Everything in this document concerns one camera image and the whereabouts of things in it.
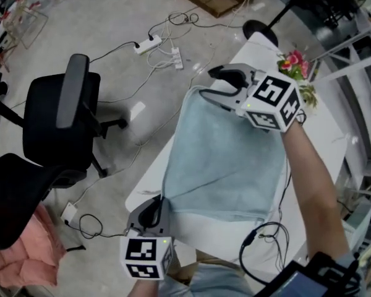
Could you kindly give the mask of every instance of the white marker cube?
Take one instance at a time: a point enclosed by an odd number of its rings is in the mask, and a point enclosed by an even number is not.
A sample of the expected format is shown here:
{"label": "white marker cube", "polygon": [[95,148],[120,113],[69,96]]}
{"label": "white marker cube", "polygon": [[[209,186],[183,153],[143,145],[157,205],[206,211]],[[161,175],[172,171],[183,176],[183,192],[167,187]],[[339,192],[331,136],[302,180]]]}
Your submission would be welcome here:
{"label": "white marker cube", "polygon": [[139,280],[163,280],[174,256],[172,239],[121,236],[120,262],[125,273]]}
{"label": "white marker cube", "polygon": [[278,71],[268,71],[241,109],[255,127],[286,132],[302,108],[297,82]]}

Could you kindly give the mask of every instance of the human arm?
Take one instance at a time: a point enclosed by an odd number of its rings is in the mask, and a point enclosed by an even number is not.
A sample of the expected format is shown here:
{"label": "human arm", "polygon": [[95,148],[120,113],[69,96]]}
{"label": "human arm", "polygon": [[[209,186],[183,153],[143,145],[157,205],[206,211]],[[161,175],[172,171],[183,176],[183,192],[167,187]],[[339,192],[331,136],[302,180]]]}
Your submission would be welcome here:
{"label": "human arm", "polygon": [[157,297],[158,282],[155,280],[138,280],[128,297]]}
{"label": "human arm", "polygon": [[298,122],[293,122],[282,139],[304,220],[309,257],[320,251],[337,259],[349,252],[349,246],[330,174]]}

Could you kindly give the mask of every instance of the flower bouquet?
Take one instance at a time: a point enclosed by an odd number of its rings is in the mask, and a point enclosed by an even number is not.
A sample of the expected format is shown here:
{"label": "flower bouquet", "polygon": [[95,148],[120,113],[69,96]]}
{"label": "flower bouquet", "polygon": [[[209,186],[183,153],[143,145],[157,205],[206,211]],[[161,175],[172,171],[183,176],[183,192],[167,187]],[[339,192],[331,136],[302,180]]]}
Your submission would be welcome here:
{"label": "flower bouquet", "polygon": [[306,79],[308,78],[308,67],[309,63],[304,60],[302,54],[295,50],[287,55],[281,55],[281,59],[278,61],[279,71],[293,78],[298,83],[299,92],[302,95],[305,104],[316,108],[317,98],[315,96],[316,90],[313,85],[308,84]]}

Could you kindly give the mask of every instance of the chair seat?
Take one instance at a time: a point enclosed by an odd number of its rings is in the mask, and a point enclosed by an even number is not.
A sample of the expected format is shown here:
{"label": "chair seat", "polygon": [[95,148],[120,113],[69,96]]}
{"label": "chair seat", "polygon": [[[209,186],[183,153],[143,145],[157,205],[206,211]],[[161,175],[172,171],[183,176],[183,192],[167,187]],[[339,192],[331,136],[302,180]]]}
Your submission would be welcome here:
{"label": "chair seat", "polygon": [[[27,95],[23,127],[23,152],[42,166],[66,165],[85,171],[92,162],[94,133],[79,118],[69,129],[57,129],[59,98],[64,74],[35,79]],[[95,114],[100,76],[89,72],[82,100]]]}
{"label": "chair seat", "polygon": [[0,249],[13,245],[52,184],[67,170],[40,167],[15,154],[0,157]]}

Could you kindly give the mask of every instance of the white table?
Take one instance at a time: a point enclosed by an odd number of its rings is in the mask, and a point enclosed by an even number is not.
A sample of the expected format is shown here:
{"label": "white table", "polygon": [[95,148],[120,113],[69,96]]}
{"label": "white table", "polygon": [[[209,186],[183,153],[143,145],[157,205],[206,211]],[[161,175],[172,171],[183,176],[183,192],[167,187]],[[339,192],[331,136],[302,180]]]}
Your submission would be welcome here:
{"label": "white table", "polygon": [[[262,34],[255,33],[235,55],[231,63],[243,62],[264,71],[277,69],[278,53],[280,53],[279,49],[275,45]],[[232,86],[222,80],[216,80],[211,87],[227,91],[234,90]],[[325,162],[331,177],[336,181],[345,156],[346,139],[343,138],[343,133],[321,100],[319,100],[318,108],[304,124],[304,129]],[[129,211],[152,197],[152,195],[144,194],[143,191],[161,190],[172,144],[173,137],[127,198],[126,208]],[[286,167],[284,166],[276,190],[275,209],[277,209],[278,199],[281,197],[286,183],[285,175]],[[304,223],[292,183],[289,185],[283,199],[282,211],[282,224],[285,225],[290,234],[288,258],[286,260],[288,263],[306,241]],[[277,210],[272,210],[271,213],[270,221],[278,221]],[[231,262],[237,262],[239,248],[244,238],[255,228],[253,222],[222,222],[191,213],[172,214],[170,223],[171,233],[177,240]],[[279,233],[278,240],[282,250],[284,250],[282,232]],[[263,239],[256,239],[244,252],[244,264],[249,269],[277,274],[278,271],[275,267],[277,252],[275,244],[267,244]]]}

